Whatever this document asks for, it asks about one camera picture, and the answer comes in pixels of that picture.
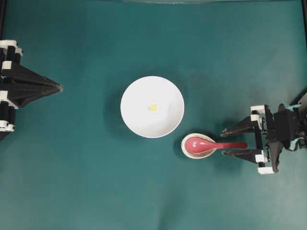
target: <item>teal table surface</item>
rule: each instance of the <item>teal table surface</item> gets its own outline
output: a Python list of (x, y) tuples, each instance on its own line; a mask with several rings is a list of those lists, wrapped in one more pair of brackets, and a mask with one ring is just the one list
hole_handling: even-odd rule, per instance
[[(0, 143), (0, 229), (306, 229), (306, 150), (261, 176), (220, 151), (192, 160), (180, 149), (188, 133), (217, 137), (251, 105), (276, 111), (307, 86), (300, 0), (10, 0), (4, 39), (64, 91), (20, 109)], [(185, 99), (163, 138), (135, 135), (120, 115), (126, 87), (148, 75)], [(252, 135), (231, 140), (255, 147)]]

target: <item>white bracket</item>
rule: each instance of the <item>white bracket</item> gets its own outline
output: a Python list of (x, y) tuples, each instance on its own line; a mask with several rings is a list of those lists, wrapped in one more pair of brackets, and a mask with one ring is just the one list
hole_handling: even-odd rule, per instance
[(7, 52), (8, 46), (14, 46), (15, 53), (23, 56), (23, 50), (17, 46), (17, 42), (15, 40), (0, 40), (0, 48), (4, 48), (5, 52)]
[(9, 103), (9, 106), (14, 106), (15, 109), (18, 109), (18, 106), (15, 105), (8, 99), (8, 92), (4, 90), (0, 90), (0, 101), (5, 101)]
[(265, 107), (264, 105), (251, 106), (250, 111), (257, 111), (259, 114), (265, 114)]
[(264, 155), (264, 151), (261, 151), (261, 154), (255, 155), (255, 160), (257, 163), (262, 162), (262, 163), (267, 163), (268, 158)]
[(9, 124), (7, 121), (0, 121), (0, 131), (1, 132), (14, 132), (15, 125)]
[(263, 130), (263, 128), (262, 128), (262, 117), (259, 114), (251, 114), (250, 115), (250, 120), (251, 121), (257, 121), (259, 129)]
[(272, 167), (260, 167), (260, 168), (258, 168), (258, 172), (259, 172), (261, 175), (273, 174), (273, 173), (274, 173)]
[(11, 68), (12, 68), (12, 61), (2, 62), (2, 69), (11, 69)]

